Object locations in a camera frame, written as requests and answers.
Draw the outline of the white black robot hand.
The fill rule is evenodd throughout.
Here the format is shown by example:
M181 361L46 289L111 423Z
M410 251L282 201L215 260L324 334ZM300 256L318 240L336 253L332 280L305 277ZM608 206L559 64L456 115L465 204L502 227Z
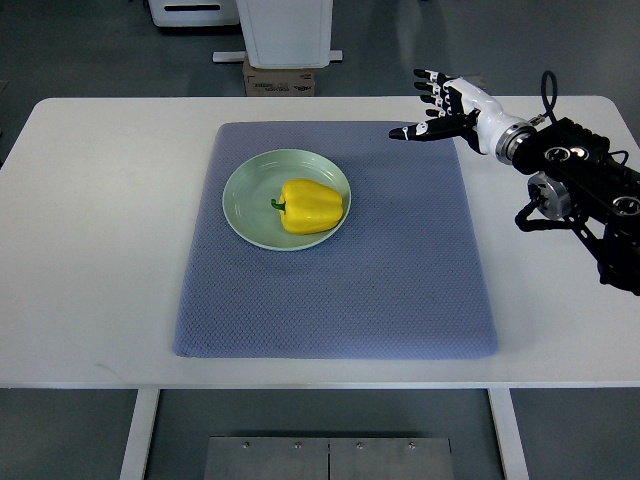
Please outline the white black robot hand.
M426 119L389 132L393 140L430 142L460 137L478 154L510 165L517 144L531 136L533 125L507 114L502 105L462 77L416 69L414 83L428 108Z

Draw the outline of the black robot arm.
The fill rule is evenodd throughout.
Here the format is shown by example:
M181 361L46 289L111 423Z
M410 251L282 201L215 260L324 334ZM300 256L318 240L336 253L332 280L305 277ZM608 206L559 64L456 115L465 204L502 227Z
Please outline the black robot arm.
M629 153L554 107L557 79L541 78L542 117L550 124L514 140L513 167L528 175L529 203L516 215L524 232L572 231L597 262L602 284L639 294L639 173Z

